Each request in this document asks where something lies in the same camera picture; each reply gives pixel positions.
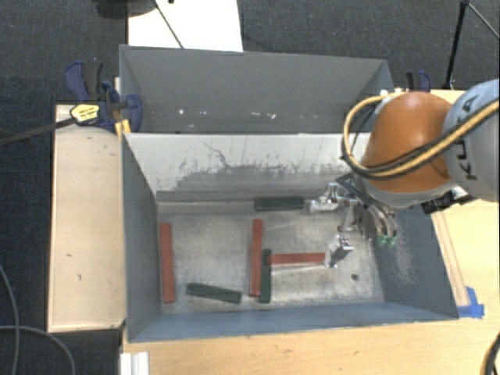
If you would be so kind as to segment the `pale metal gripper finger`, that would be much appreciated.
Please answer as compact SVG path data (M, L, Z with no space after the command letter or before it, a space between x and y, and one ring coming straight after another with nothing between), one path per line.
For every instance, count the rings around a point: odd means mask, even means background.
M356 199L339 183L328 183L318 197L309 203L311 214L333 212L356 205Z
M324 259L325 267L337 267L338 263L353 251L354 246L351 244L348 236L337 234L327 246Z

